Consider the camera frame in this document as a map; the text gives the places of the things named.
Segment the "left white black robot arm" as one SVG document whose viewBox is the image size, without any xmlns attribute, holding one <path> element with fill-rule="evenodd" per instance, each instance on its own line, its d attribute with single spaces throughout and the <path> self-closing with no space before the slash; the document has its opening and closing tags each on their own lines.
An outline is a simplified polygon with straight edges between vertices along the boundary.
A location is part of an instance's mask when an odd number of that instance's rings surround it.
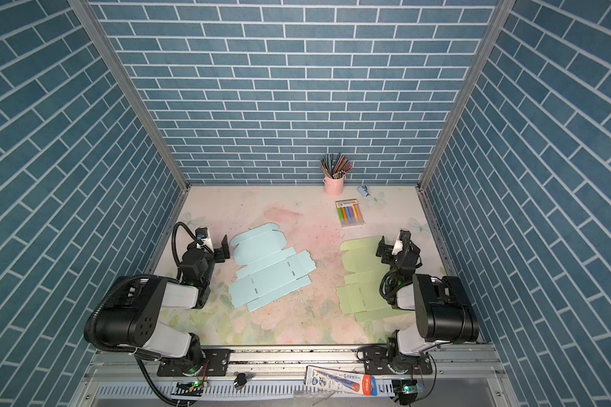
<svg viewBox="0 0 611 407">
<path fill-rule="evenodd" d="M 200 310 L 210 296 L 215 267 L 230 258 L 228 239 L 212 244 L 206 227 L 178 222 L 171 232 L 175 278 L 151 274 L 122 276 L 91 313 L 84 338 L 103 352 L 133 354 L 144 361 L 175 365 L 191 376 L 205 365 L 200 339 L 159 321 L 161 310 Z"/>
</svg>

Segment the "light blue paper box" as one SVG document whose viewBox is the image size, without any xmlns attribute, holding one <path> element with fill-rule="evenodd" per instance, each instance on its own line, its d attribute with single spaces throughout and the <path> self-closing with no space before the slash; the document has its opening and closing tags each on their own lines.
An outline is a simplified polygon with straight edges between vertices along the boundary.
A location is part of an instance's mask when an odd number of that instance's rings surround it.
<svg viewBox="0 0 611 407">
<path fill-rule="evenodd" d="M 311 255 L 287 246 L 278 225 L 267 223 L 233 238 L 234 261 L 241 268 L 228 286 L 233 307 L 259 310 L 311 283 Z"/>
</svg>

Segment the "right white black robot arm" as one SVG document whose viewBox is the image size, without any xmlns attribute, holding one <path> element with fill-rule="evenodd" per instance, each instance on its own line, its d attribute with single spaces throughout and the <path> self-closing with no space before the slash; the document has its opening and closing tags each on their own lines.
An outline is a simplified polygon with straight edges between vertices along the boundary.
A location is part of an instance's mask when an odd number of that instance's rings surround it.
<svg viewBox="0 0 611 407">
<path fill-rule="evenodd" d="M 415 314 L 413 326 L 396 330 L 389 338 L 390 369 L 411 370 L 431 349 L 478 340 L 480 324 L 461 280 L 420 273 L 421 250 L 411 232 L 400 230 L 393 245 L 381 239 L 376 256 L 390 266 L 378 288 L 381 298 L 394 310 Z"/>
</svg>

